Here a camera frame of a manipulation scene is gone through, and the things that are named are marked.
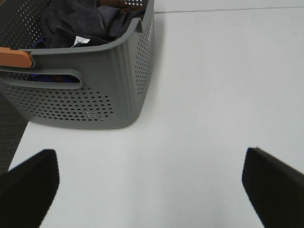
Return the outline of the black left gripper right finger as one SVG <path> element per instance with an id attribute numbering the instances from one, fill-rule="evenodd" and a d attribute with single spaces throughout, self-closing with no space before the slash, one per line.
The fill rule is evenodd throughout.
<path id="1" fill-rule="evenodd" d="M 304 226 L 304 175 L 260 148 L 248 148 L 242 184 L 265 228 Z"/>

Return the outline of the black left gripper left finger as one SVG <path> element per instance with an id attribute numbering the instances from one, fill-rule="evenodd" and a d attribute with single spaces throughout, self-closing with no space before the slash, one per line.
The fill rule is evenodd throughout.
<path id="1" fill-rule="evenodd" d="M 38 228 L 59 187 L 55 150 L 45 149 L 0 177 L 0 226 Z"/>

